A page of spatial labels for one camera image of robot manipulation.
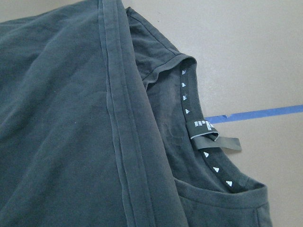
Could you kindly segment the black printed t-shirt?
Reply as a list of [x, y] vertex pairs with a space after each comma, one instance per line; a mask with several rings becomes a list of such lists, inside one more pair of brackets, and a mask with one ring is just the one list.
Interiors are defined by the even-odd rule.
[[196, 60], [121, 1], [1, 23], [1, 226], [271, 226], [223, 148]]

